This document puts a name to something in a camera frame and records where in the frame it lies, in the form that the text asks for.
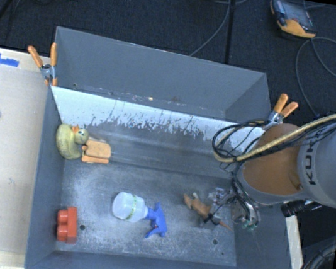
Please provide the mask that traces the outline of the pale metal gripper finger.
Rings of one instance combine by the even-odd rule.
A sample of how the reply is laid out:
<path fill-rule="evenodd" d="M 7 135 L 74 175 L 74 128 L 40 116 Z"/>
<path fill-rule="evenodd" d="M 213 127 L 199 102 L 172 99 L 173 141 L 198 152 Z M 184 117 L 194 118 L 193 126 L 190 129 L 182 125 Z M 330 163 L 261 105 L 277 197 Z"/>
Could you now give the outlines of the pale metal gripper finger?
<path fill-rule="evenodd" d="M 224 204 L 211 203 L 206 205 L 206 213 L 199 220 L 200 227 L 212 227 L 221 225 L 221 218 L 224 209 Z"/>
<path fill-rule="evenodd" d="M 228 190 L 225 190 L 224 188 L 215 188 L 213 191 L 209 192 L 206 202 L 221 205 L 226 202 L 227 197 Z"/>

